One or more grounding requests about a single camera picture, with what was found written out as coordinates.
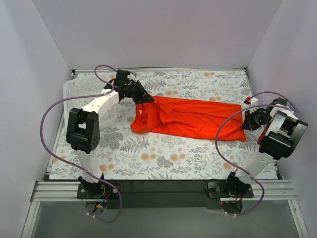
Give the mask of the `orange t shirt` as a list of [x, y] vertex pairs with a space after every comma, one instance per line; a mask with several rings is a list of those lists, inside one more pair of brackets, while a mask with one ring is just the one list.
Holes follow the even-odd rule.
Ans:
[[155, 96], [136, 105], [135, 133], [155, 132], [195, 139], [246, 141], [241, 105]]

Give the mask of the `white plastic laundry basket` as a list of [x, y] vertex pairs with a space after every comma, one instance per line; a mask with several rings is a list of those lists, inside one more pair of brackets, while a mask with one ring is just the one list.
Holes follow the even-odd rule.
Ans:
[[[71, 98], [78, 96], [96, 95], [100, 94], [105, 86], [95, 76], [84, 76], [77, 79], [67, 81], [63, 86], [63, 97]], [[73, 99], [63, 102], [64, 108], [64, 127], [67, 128], [69, 112], [72, 108], [81, 108], [89, 104], [94, 98]], [[117, 119], [116, 106], [113, 106], [107, 111], [99, 120], [100, 129], [113, 126]]]

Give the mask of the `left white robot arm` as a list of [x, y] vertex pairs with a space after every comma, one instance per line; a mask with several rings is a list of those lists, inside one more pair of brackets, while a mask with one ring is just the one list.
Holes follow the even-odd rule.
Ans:
[[66, 142], [76, 151], [80, 166], [84, 169], [85, 174], [78, 180], [94, 198], [101, 198], [106, 191], [106, 186], [99, 181], [103, 173], [95, 155], [101, 139], [100, 119], [125, 98], [133, 99], [136, 105], [155, 101], [140, 81], [136, 80], [134, 73], [118, 69], [115, 78], [106, 83], [101, 96], [69, 112]]

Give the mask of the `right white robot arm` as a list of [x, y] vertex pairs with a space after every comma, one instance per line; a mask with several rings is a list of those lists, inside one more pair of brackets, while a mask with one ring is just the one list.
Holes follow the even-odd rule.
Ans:
[[288, 158], [308, 128], [308, 124], [294, 115], [283, 98], [274, 99], [266, 108], [248, 109], [244, 116], [242, 129], [254, 131], [263, 125], [265, 128], [259, 136], [254, 155], [243, 170], [236, 169], [227, 177], [223, 189], [230, 197], [243, 196], [249, 191], [252, 178], [267, 165]]

